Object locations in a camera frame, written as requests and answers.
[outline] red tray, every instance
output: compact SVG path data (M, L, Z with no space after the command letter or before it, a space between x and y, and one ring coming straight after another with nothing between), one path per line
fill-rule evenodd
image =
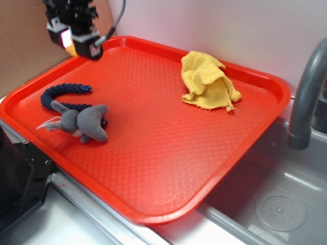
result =
M283 80L223 62L243 97L230 113L203 110L181 99L189 92L181 78L186 51L133 37L113 38L104 49L98 62L71 58L12 92L0 117L138 223L169 222L196 208L290 100ZM93 93L58 101L109 107L106 143L36 130L58 115L41 105L41 94L64 82L91 85Z

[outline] cardboard box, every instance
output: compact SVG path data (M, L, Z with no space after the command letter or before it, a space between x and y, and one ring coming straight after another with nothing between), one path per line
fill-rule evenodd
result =
M94 0L104 35L112 26L107 0ZM2 1L0 8L0 97L69 58L50 41L42 0Z

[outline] braided rope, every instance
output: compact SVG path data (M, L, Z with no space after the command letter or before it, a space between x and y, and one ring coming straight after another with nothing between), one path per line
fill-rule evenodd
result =
M41 95L41 104L46 107L48 110L54 111L51 107L51 102L60 95L66 93L77 93L77 94L85 94L92 92L92 88L89 85L84 86L83 84L77 83L63 83L57 86L52 86L48 88L42 95ZM70 103L61 103L63 106L67 107L71 110L77 110L81 112L85 108L91 107L92 105L87 104L70 104Z

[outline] sink drain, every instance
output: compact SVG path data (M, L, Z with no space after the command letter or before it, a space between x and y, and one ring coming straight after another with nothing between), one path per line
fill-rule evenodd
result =
M275 231L293 231L307 216L303 202L283 190L261 195L256 201L255 213L262 224Z

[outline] yellow cloth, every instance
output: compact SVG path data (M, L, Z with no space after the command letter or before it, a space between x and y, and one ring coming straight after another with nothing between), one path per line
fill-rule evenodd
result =
M235 90L233 83L219 67L226 69L214 57L197 51L191 51L182 58L182 78L190 93L182 97L185 103L202 109L226 107L234 108L241 93Z

